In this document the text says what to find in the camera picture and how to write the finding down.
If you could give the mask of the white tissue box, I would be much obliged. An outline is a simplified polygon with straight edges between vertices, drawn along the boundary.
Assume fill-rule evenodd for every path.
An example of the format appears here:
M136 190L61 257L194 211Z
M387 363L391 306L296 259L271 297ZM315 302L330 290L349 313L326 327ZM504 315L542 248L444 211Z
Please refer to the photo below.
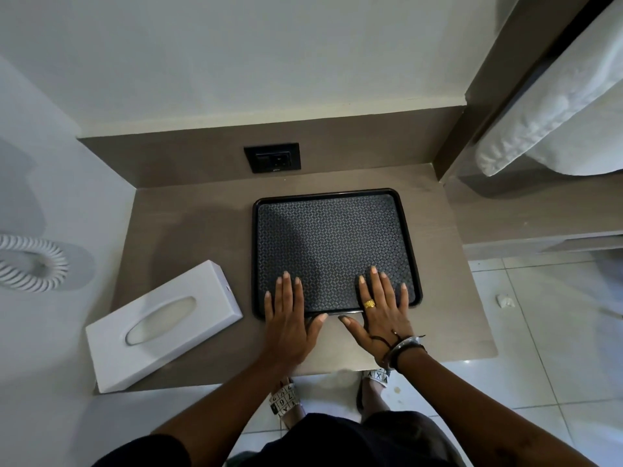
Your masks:
M120 392L241 320L211 260L86 327L99 393Z

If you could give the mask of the white printed sandal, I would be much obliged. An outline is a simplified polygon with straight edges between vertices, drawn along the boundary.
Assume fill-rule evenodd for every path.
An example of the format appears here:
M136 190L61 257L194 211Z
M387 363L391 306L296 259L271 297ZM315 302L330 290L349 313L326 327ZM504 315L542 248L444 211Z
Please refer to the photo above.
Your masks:
M278 382L271 392L269 404L287 430L291 430L306 416L297 388L290 377L284 377Z
M361 372L361 380L356 395L356 407L362 421L375 413L390 410L382 398L382 393L388 385L388 380L389 372L385 369Z

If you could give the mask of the person's right forearm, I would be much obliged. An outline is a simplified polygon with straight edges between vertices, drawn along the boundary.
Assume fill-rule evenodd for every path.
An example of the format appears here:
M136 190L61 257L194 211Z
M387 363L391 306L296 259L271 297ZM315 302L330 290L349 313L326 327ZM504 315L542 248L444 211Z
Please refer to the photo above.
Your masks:
M474 467L597 467L579 451L493 400L422 349L399 373L446 423Z

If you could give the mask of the white printed left sandal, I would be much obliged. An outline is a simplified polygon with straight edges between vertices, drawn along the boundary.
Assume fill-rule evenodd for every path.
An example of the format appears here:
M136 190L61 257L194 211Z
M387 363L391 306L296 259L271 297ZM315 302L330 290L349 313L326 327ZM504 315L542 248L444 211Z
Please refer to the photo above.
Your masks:
M287 430L291 430L306 416L297 388L290 377L284 377L278 382L271 392L269 404Z

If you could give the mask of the black wall power outlet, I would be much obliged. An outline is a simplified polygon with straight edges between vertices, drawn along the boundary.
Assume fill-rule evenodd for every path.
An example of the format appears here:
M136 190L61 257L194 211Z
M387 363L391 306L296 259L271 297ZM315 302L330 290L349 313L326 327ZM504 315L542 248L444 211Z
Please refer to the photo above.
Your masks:
M301 170L300 146L297 142L244 147L254 174Z

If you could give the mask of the black patterned serving tray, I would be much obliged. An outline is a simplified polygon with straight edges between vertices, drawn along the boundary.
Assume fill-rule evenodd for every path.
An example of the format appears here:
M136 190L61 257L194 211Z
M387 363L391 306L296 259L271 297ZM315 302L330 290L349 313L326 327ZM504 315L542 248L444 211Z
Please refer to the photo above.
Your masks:
M409 307L423 298L400 195L392 188L261 198L252 208L252 312L284 271L302 280L305 316L361 313L358 278L385 272Z

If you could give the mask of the person's right hand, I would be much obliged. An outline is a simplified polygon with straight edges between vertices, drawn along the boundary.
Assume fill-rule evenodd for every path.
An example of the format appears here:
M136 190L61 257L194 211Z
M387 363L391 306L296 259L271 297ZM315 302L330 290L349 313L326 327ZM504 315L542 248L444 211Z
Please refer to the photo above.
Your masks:
M374 357L379 367L383 356L390 350L391 346L414 335L408 315L404 317L399 310L401 285L399 287L399 299L397 299L389 277L382 271L379 271L380 273L384 277L386 311L379 311L373 299L371 267L368 281L363 276L359 277L359 294L364 315L362 327L368 332L368 341L357 342L362 349Z

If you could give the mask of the person's left hand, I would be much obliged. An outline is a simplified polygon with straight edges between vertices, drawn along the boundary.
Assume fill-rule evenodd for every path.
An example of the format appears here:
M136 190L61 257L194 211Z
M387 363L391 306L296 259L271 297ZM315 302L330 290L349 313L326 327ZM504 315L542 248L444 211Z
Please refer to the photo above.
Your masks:
M291 314L282 312L282 276L276 279L275 289L270 292L274 307L272 320L265 320L265 348L263 355L269 362L280 367L285 373L292 373L316 346L316 342L307 341L307 325L305 318L305 298L301 280L292 279L293 311Z

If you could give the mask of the white bed linen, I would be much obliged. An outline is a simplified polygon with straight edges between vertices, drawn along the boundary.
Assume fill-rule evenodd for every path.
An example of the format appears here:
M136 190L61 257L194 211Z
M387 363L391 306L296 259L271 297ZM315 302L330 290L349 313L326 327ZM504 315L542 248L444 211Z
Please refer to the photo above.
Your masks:
M623 0L613 0L475 148L488 177L521 156L565 175L623 171Z

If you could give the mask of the brown wooden bed frame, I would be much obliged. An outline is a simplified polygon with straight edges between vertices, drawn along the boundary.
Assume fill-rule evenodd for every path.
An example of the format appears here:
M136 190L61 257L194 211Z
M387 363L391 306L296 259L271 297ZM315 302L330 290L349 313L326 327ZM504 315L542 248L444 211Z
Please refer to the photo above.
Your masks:
M573 177L525 158L487 177L475 164L478 141L613 2L518 0L502 23L432 160L469 258L537 253L573 240L588 242L576 250L608 240L623 247L623 171Z

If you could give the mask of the silver bangle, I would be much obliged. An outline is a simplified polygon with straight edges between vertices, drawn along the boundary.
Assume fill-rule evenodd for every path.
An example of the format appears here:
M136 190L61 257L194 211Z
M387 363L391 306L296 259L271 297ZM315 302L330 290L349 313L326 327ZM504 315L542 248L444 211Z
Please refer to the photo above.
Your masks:
M388 372L392 370L399 371L399 367L398 367L399 356L403 352L409 349L413 349L413 348L422 349L425 351L425 347L424 345L420 344L418 336L411 336L411 337L402 339L401 341L398 341L393 346L391 346L390 350L388 350L387 353L385 353L385 355L383 356L381 360L381 363L379 364L380 367L385 369Z

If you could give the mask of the white printed right sandal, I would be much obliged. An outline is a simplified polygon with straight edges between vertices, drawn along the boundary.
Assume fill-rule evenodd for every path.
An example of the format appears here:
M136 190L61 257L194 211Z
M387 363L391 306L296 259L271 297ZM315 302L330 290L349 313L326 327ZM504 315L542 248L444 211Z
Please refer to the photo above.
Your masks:
M388 385L388 380L389 372L385 369L361 372L361 380L356 395L356 407L362 421L375 413L390 410L382 398L382 393Z

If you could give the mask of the person's left forearm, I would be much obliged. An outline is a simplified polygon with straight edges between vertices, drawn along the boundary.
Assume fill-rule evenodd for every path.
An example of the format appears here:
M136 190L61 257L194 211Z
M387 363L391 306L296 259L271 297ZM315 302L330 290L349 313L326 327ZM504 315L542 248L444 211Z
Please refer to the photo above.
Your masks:
M240 374L152 434L181 442L191 467L221 467L253 414L301 361L300 354L287 357L285 353L264 352Z

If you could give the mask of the person's black clothing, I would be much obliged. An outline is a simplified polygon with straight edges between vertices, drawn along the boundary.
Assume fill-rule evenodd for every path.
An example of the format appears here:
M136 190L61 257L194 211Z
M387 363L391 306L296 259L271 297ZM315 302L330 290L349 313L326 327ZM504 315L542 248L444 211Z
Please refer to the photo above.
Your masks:
M313 413L260 451L243 451L216 467L463 467L456 451L436 453L422 442L394 441L369 422ZM111 451L92 467L191 467L191 456L171 435L141 437Z

